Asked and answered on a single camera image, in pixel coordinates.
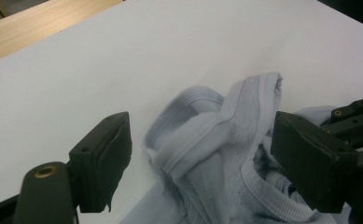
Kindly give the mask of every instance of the light blue cloth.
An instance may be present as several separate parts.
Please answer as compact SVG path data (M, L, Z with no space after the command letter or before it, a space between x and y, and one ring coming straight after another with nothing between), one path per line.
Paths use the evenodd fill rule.
M280 86L270 73L237 82L226 97L205 87L176 97L143 144L159 181L121 223L347 223L348 207L311 210L278 172L270 148ZM320 124L331 108L300 115Z

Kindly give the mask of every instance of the wooden surface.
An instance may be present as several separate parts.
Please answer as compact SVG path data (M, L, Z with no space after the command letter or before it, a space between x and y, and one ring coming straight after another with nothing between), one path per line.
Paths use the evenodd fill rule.
M122 0L50 0L0 20L0 59Z

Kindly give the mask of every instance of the white table surface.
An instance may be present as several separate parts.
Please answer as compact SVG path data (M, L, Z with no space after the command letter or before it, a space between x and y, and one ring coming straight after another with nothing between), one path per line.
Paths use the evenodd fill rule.
M128 0L18 51L0 60L0 201L126 110L133 158L113 211L79 216L119 223L155 182L141 143L170 100L270 71L287 112L363 98L363 24L313 0Z

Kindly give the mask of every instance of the metal bolt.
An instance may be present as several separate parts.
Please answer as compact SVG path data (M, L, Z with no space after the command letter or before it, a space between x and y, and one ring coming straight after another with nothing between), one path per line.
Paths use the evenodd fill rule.
M56 166L46 166L35 172L36 178L45 178L54 175L57 172Z
M335 114L335 116L340 116L340 115L342 114L342 111L340 111L340 110L336 110L336 111L334 112L334 114Z

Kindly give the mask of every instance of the wrinkled fabric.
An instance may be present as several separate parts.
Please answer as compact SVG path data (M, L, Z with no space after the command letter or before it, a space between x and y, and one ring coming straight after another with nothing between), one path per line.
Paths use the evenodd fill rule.
M270 73L225 97L205 87L178 95L143 144L158 183L121 223L347 223L347 206L332 215L306 205L270 153L281 82ZM298 114L320 125L332 108Z

